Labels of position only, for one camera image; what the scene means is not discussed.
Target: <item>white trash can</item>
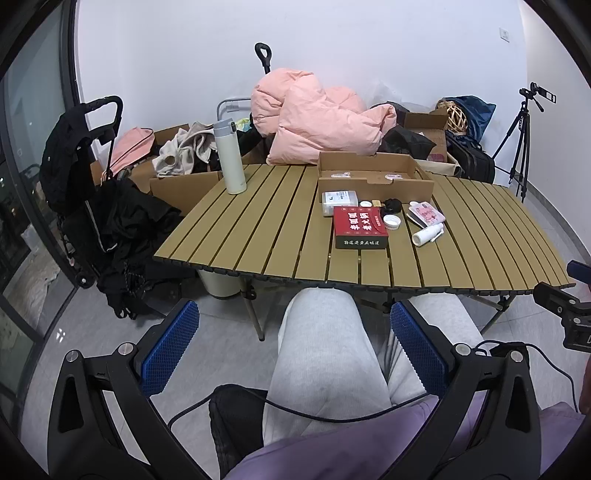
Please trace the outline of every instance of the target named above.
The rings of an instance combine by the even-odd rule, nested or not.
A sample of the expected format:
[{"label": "white trash can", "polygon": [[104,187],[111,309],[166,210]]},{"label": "white trash can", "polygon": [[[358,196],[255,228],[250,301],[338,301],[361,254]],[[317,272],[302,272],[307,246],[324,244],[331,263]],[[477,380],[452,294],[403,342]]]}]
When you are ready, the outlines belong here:
[{"label": "white trash can", "polygon": [[229,275],[207,272],[205,270],[197,270],[197,273],[199,273],[199,278],[201,278],[205,290],[212,297],[226,299],[240,292],[240,281],[238,277],[230,277]]}]

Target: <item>glass window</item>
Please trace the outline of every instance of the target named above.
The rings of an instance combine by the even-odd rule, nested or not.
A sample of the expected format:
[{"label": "glass window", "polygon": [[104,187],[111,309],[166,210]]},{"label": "glass window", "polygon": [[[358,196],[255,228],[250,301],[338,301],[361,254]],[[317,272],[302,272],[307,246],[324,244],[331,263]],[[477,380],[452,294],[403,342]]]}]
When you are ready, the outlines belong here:
[{"label": "glass window", "polygon": [[0,383],[18,393],[33,341],[0,309]]},{"label": "glass window", "polygon": [[4,395],[0,394],[0,411],[2,412],[2,415],[4,415],[4,418],[6,419],[6,423],[8,423],[9,425],[12,420],[11,417],[12,417],[12,409],[13,408],[14,408],[14,404],[12,403],[12,400],[9,400]]},{"label": "glass window", "polygon": [[[11,237],[0,232],[0,248],[4,241],[15,251],[14,255],[6,254],[4,260],[18,262],[12,265],[12,276],[4,281],[3,292],[11,306],[42,335],[73,288],[54,257],[62,255],[62,250],[48,250],[41,240],[45,234],[53,235],[56,244],[62,246],[57,215],[47,206],[39,179],[45,143],[64,113],[59,55],[61,12],[60,5],[27,40],[4,77],[4,92],[0,92],[4,95],[3,113],[10,140],[10,145],[3,148],[12,151],[20,182],[36,206],[36,217],[46,227],[43,231],[35,230],[26,215],[22,218],[20,203],[13,205],[14,185],[7,183],[12,179],[0,165],[0,179],[4,180],[4,184],[0,180],[0,220],[4,215],[14,224]],[[0,280],[2,260],[0,255]]]}]

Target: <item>black bag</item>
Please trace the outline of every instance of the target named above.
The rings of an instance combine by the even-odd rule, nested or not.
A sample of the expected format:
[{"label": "black bag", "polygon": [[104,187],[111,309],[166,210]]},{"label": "black bag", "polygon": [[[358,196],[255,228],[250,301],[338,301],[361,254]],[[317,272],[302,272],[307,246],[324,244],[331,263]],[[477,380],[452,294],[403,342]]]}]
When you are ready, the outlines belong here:
[{"label": "black bag", "polygon": [[421,134],[416,134],[400,125],[386,132],[378,152],[401,153],[416,160],[426,160],[435,143]]},{"label": "black bag", "polygon": [[460,164],[461,177],[493,183],[495,181],[495,161],[482,150],[480,144],[461,142],[460,137],[456,137],[449,130],[446,130],[445,133],[447,151]]},{"label": "black bag", "polygon": [[[267,397],[266,390],[253,390]],[[263,448],[262,413],[265,403],[237,385],[220,385],[209,401],[213,443],[216,446],[220,478],[240,461]]]}]

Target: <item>pink down jacket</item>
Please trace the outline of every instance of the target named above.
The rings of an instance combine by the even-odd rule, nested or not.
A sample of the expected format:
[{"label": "pink down jacket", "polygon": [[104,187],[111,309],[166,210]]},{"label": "pink down jacket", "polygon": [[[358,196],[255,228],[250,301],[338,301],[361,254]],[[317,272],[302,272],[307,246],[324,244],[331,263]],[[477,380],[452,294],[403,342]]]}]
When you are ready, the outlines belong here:
[{"label": "pink down jacket", "polygon": [[316,164],[321,151],[373,155],[396,124],[392,105],[366,110],[353,90],[324,90],[314,74],[285,68],[256,84],[251,111],[261,135],[275,133],[269,165]]}]

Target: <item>open cardboard box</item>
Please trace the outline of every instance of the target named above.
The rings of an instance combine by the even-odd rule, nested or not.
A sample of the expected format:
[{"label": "open cardboard box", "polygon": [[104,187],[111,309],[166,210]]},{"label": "open cardboard box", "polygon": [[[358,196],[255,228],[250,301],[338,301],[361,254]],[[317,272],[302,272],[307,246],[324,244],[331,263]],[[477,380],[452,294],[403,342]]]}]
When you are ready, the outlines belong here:
[{"label": "open cardboard box", "polygon": [[441,175],[453,176],[459,168],[456,159],[448,155],[445,139],[445,126],[447,124],[447,109],[439,107],[430,113],[408,112],[402,119],[402,126],[409,130],[423,134],[433,143],[435,147],[431,150],[429,157],[436,155],[444,158],[445,161],[417,160],[423,170],[439,173]]},{"label": "open cardboard box", "polygon": [[[377,153],[371,157],[352,152],[321,152],[318,158],[318,201],[322,193],[354,190],[358,200],[396,198],[403,203],[429,202],[433,194],[432,180],[415,175],[420,169],[410,155]],[[350,178],[335,178],[334,174],[350,173]],[[388,180],[387,174],[402,175]]]},{"label": "open cardboard box", "polygon": [[418,166],[425,171],[439,173],[439,175],[447,175],[448,177],[453,177],[461,169],[460,164],[449,153],[447,154],[446,162],[428,160],[415,161],[418,163]]},{"label": "open cardboard box", "polygon": [[[189,130],[189,125],[177,125],[176,127],[154,132],[156,143],[158,145],[164,145],[168,140],[172,140],[179,128]],[[199,200],[223,178],[221,171],[206,171],[159,179],[156,177],[156,172],[152,165],[152,159],[154,158],[154,156],[150,156],[142,163],[136,165],[131,171],[129,178],[137,185],[140,191],[152,193],[155,197],[181,210],[182,215],[187,215],[197,205]],[[265,163],[262,153],[262,143],[244,155],[242,157],[242,163],[244,165]],[[90,165],[90,169],[95,185],[100,184],[100,176],[103,171],[100,163],[97,161],[93,162]]]}]

